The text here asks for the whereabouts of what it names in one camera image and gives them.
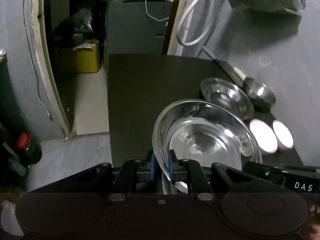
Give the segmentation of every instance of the dark table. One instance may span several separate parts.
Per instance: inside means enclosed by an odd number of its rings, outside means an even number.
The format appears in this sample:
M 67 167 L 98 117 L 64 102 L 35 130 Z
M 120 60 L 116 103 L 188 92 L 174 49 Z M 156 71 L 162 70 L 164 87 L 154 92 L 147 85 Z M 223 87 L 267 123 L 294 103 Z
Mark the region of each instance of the dark table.
M 200 82 L 207 77 L 231 78 L 215 62 L 167 55 L 113 54 L 108 67 L 108 114 L 113 166 L 144 159 L 152 149 L 158 115 L 169 104 L 199 98 Z M 256 113 L 270 123 L 271 113 Z M 263 157 L 269 165 L 302 166 L 292 149 Z

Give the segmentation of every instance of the screw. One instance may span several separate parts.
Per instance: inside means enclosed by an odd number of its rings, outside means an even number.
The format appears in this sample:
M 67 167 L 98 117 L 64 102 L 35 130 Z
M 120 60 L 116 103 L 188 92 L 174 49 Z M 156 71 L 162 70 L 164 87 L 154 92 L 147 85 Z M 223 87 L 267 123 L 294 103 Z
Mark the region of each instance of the screw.
M 110 195 L 110 199 L 112 201 L 123 201 L 123 200 L 125 200 L 125 195 L 122 193 L 112 193 Z
M 198 194 L 198 199 L 202 200 L 202 201 L 210 201 L 213 199 L 213 195 L 211 193 L 200 193 Z

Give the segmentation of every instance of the yellow bin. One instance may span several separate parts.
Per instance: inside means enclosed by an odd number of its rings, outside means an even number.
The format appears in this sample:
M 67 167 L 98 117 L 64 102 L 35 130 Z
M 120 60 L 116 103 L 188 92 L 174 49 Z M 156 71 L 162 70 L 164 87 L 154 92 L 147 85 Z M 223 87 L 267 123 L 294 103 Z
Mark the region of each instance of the yellow bin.
M 97 73 L 100 70 L 99 42 L 89 49 L 54 47 L 55 68 L 63 73 Z

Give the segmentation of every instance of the dark bottle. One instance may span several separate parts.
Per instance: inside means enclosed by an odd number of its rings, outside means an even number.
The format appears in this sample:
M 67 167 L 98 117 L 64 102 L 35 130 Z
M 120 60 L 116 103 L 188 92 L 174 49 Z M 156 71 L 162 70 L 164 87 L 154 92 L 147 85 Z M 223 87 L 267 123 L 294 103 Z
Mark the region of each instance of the dark bottle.
M 16 147 L 27 157 L 28 164 L 36 164 L 41 160 L 42 151 L 40 146 L 33 140 L 30 133 L 20 134 Z

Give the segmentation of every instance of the red bottle cap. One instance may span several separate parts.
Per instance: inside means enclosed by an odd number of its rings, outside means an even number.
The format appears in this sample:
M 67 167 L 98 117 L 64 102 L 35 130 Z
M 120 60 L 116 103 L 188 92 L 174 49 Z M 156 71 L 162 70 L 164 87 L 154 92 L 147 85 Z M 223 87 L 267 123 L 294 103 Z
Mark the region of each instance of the red bottle cap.
M 18 140 L 17 140 L 17 148 L 19 149 L 25 149 L 29 145 L 31 140 L 31 134 L 23 132 L 20 134 Z

